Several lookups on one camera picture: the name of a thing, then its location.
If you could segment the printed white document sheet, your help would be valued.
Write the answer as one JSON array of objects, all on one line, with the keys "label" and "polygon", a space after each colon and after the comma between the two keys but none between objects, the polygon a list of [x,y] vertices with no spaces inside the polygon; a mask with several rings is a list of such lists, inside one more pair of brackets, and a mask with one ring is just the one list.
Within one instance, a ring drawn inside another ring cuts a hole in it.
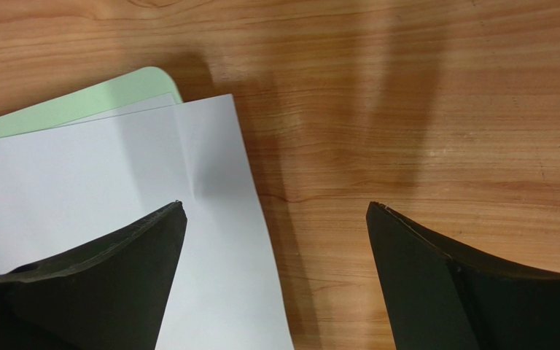
[{"label": "printed white document sheet", "polygon": [[157,108],[162,108],[167,106],[173,106],[176,104],[181,104],[182,102],[183,100],[179,94],[165,93],[163,95],[159,95],[153,98],[148,98],[143,101],[117,107],[116,109],[100,112],[98,114],[94,114],[88,117],[83,117],[81,119],[73,120],[71,122],[66,122],[64,124],[58,125],[58,127],[70,126],[78,123],[86,123],[90,121],[101,120],[101,119],[116,117],[125,114],[144,112],[151,109],[157,109]]}]

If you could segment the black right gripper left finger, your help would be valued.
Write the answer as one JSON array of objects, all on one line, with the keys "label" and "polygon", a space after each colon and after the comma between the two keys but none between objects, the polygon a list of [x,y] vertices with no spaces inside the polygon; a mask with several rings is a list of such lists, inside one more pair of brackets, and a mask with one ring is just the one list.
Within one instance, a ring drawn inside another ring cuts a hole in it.
[{"label": "black right gripper left finger", "polygon": [[0,274],[0,349],[153,349],[187,217],[174,201]]}]

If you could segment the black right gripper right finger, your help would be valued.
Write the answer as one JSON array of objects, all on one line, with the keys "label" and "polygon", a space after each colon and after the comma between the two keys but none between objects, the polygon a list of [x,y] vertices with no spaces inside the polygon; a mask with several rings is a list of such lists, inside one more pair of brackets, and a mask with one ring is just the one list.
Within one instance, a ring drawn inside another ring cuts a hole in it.
[{"label": "black right gripper right finger", "polygon": [[366,221],[398,349],[560,349],[560,273],[483,252],[380,203]]}]

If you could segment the white paper sheet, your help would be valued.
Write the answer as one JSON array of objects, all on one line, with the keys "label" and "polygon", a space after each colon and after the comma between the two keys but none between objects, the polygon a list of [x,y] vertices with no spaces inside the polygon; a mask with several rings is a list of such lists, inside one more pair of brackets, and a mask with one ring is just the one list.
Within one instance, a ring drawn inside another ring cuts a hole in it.
[{"label": "white paper sheet", "polygon": [[291,349],[233,97],[0,139],[0,273],[182,202],[158,349]]}]

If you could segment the green clipboard folder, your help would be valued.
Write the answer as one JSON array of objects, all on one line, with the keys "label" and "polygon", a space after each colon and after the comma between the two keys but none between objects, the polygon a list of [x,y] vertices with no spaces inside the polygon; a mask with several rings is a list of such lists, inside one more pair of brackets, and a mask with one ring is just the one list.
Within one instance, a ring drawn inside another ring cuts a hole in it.
[{"label": "green clipboard folder", "polygon": [[148,66],[67,95],[0,116],[0,138],[44,130],[113,109],[167,95],[183,102],[176,83],[164,70]]}]

